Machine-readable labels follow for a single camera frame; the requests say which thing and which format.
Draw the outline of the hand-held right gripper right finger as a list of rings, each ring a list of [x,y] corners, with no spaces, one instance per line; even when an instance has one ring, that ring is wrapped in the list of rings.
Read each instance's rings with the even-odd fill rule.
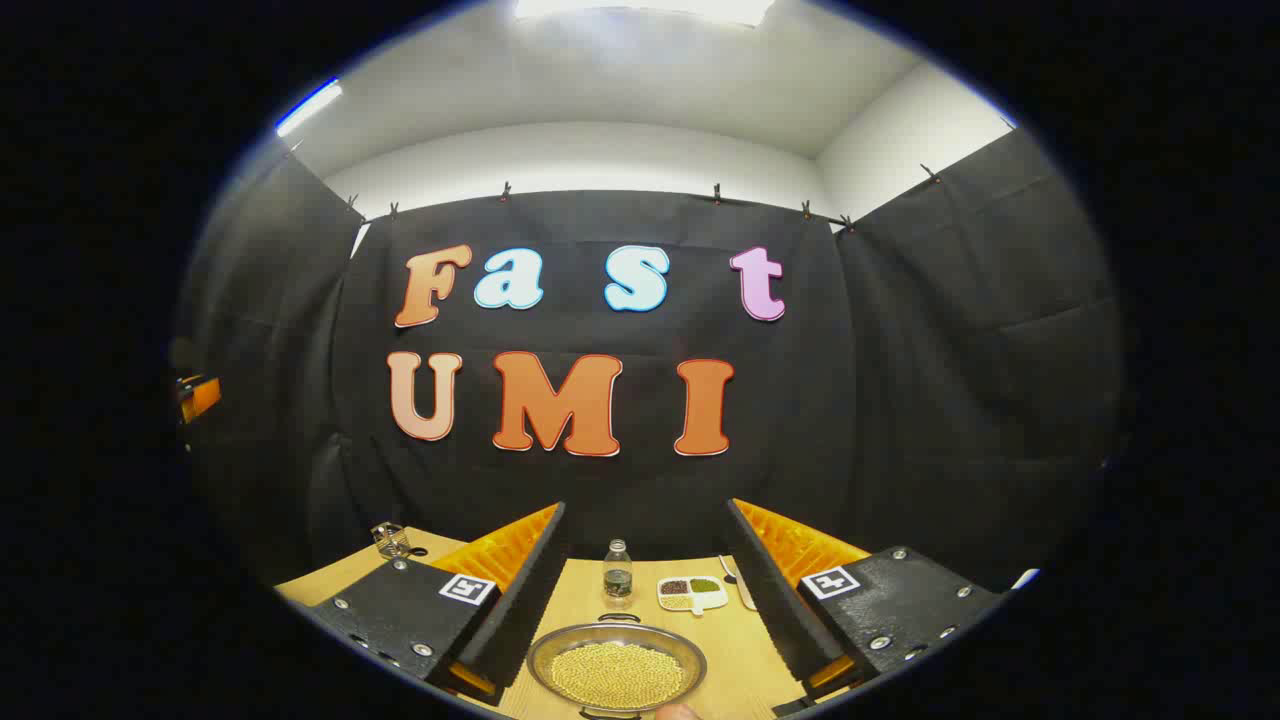
[[[808,702],[902,673],[1005,601],[904,544],[870,552],[740,498],[724,543]]]

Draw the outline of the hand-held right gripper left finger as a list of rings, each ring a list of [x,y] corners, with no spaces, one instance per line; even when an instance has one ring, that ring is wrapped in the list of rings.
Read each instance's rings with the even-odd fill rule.
[[[461,548],[421,562],[384,557],[329,591],[310,619],[392,671],[497,705],[529,653],[566,560],[553,503]]]

